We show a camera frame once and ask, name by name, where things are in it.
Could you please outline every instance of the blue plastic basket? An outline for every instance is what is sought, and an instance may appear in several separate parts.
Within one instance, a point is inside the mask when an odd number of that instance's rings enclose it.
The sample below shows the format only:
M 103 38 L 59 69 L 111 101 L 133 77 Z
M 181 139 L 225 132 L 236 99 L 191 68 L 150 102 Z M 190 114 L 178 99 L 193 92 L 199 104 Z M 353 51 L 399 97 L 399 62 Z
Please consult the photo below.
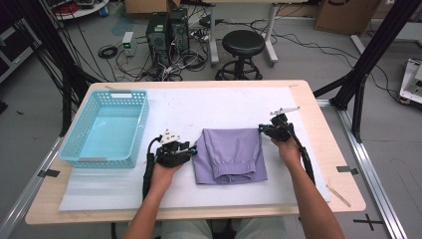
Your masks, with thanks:
M 148 110 L 146 91 L 92 91 L 59 159 L 74 167 L 134 168 Z

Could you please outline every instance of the hand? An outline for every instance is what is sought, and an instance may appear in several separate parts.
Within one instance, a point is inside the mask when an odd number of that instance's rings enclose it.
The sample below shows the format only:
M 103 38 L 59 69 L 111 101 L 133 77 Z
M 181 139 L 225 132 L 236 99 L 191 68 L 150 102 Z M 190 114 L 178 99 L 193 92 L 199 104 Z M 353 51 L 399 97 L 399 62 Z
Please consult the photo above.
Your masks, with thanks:
M 183 164 L 175 167 L 164 167 L 159 163 L 155 163 L 148 195 L 150 193 L 158 193 L 158 195 L 163 196 L 168 187 L 170 187 L 174 173 L 182 166 Z
M 271 142 L 279 148 L 280 158 L 285 162 L 286 167 L 301 164 L 301 153 L 295 140 L 291 137 L 286 142 L 271 138 Z

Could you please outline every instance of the purple cloth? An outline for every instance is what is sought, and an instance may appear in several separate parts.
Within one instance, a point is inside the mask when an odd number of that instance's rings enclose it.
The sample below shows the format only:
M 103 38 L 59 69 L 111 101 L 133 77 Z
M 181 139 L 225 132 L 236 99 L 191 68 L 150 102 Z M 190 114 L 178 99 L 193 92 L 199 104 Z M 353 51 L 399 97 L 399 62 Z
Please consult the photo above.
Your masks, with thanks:
M 193 156 L 196 183 L 241 184 L 267 180 L 257 128 L 203 129 Z

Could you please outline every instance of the black stool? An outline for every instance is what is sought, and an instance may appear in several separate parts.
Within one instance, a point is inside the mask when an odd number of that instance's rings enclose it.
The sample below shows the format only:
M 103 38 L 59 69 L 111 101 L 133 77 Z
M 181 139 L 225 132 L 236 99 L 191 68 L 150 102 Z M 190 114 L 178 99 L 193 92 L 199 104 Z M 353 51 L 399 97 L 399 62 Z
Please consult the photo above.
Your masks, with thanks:
M 224 49 L 233 55 L 239 57 L 237 61 L 224 64 L 224 66 L 215 75 L 215 80 L 249 80 L 245 74 L 256 73 L 255 80 L 262 80 L 260 70 L 255 67 L 252 57 L 264 51 L 265 41 L 262 36 L 256 32 L 247 30 L 233 31 L 223 38 Z M 227 70 L 234 64 L 234 70 Z M 244 70 L 245 64 L 251 67 L 251 70 Z M 233 75 L 233 79 L 227 78 L 226 74 Z

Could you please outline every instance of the white paper sheet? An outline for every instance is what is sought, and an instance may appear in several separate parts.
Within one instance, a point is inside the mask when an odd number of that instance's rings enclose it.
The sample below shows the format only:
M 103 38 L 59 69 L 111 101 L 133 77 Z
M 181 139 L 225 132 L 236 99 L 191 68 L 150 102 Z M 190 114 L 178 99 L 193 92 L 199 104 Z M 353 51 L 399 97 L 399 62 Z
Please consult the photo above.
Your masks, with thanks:
M 149 116 L 134 169 L 74 168 L 61 211 L 135 209 L 142 201 L 142 177 L 148 144 L 169 128 L 191 145 L 202 128 L 258 127 L 270 123 L 270 112 L 296 104 L 289 88 L 153 89 Z M 287 113 L 310 155 L 316 186 L 330 201 L 299 112 Z M 176 172 L 160 207 L 211 207 L 297 204 L 288 170 L 270 139 L 262 135 L 268 180 L 241 185 L 197 185 L 192 161 Z M 155 144 L 152 151 L 159 147 Z

